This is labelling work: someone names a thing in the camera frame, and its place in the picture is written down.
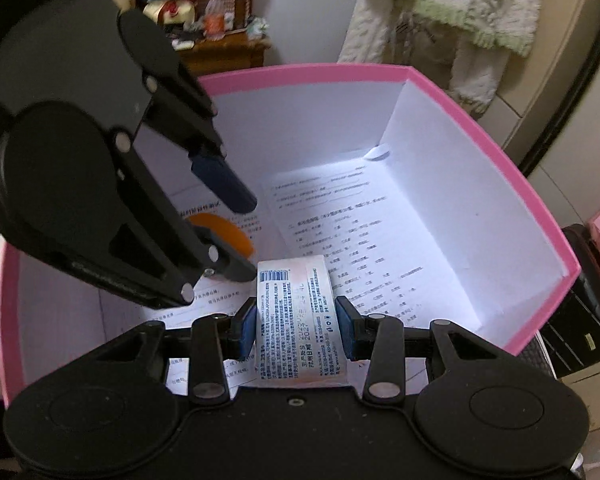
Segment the printed paper sheet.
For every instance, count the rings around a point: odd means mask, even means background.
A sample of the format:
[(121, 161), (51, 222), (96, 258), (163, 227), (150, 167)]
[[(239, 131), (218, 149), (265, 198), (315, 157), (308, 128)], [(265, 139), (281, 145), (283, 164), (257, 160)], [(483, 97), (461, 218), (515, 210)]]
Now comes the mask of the printed paper sheet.
[(382, 162), (351, 159), (272, 174), (253, 214), (235, 216), (202, 184), (171, 196), (185, 217), (212, 212), (240, 226), (259, 260), (323, 256), (335, 295), (407, 326), (446, 318), (480, 326), (467, 292)]

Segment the white tissue pack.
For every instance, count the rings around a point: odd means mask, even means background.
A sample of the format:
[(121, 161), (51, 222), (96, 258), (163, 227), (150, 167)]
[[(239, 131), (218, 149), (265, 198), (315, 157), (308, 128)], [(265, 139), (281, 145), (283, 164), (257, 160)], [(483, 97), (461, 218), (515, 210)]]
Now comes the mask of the white tissue pack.
[(261, 261), (257, 308), (259, 386), (347, 385), (348, 359), (324, 257)]

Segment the pink storage box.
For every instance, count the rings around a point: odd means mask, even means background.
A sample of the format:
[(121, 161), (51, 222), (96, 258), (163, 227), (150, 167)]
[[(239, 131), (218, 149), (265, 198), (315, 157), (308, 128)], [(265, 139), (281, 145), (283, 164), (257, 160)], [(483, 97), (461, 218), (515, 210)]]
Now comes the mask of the pink storage box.
[[(228, 161), (258, 196), (231, 214), (185, 151), (146, 126), (134, 148), (179, 214), (239, 226), (252, 260), (323, 255), (335, 296), (407, 326), (447, 318), (518, 354), (580, 272), (517, 167), (442, 90), (407, 67), (286, 65), (202, 78)], [(193, 304), (147, 309), (12, 246), (0, 281), (0, 369), (31, 382), (149, 320), (233, 313), (256, 284), (203, 278)]]

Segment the black suitcase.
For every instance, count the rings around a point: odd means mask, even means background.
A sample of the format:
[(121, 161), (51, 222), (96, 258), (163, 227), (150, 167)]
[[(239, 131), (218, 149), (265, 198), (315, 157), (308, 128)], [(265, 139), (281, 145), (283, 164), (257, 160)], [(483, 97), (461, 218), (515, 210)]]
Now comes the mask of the black suitcase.
[(540, 329), (559, 378), (600, 362), (600, 252), (586, 226), (562, 229), (581, 272), (562, 303)]

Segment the orange round object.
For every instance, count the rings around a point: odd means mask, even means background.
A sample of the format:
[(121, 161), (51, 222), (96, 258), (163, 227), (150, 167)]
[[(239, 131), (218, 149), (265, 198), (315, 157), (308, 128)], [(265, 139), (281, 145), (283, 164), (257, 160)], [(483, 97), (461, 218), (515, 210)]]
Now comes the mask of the orange round object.
[(232, 246), (239, 255), (245, 258), (252, 256), (254, 248), (250, 238), (236, 224), (230, 222), (230, 220), (222, 218), (217, 214), (210, 214), (210, 212), (191, 214), (187, 217), (187, 220), (193, 226), (201, 226), (202, 228), (209, 229), (221, 240), (224, 240), (225, 243)]

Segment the orange drink bottle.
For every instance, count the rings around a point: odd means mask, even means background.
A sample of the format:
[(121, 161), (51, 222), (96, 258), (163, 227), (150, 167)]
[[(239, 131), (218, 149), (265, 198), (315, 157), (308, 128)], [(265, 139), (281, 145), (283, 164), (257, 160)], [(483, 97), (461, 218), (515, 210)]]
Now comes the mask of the orange drink bottle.
[(225, 9), (223, 0), (208, 0), (204, 10), (204, 36), (209, 41), (225, 36)]

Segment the white green knit cardigan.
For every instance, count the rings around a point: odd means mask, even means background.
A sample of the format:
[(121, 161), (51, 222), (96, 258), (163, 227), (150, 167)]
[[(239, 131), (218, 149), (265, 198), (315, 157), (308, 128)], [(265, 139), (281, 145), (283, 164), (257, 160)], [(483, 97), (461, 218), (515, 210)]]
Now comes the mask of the white green knit cardigan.
[(533, 47), (542, 0), (356, 0), (341, 63), (411, 65), (475, 117), (512, 55)]

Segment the wooden side table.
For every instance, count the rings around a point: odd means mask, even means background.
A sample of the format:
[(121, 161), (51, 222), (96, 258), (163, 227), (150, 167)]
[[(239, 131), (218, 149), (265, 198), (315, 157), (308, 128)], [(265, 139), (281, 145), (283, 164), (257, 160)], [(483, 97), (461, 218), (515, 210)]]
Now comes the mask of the wooden side table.
[(250, 39), (241, 32), (221, 40), (199, 41), (189, 49), (179, 50), (178, 56), (189, 73), (199, 77), (262, 67), (270, 47), (268, 37)]

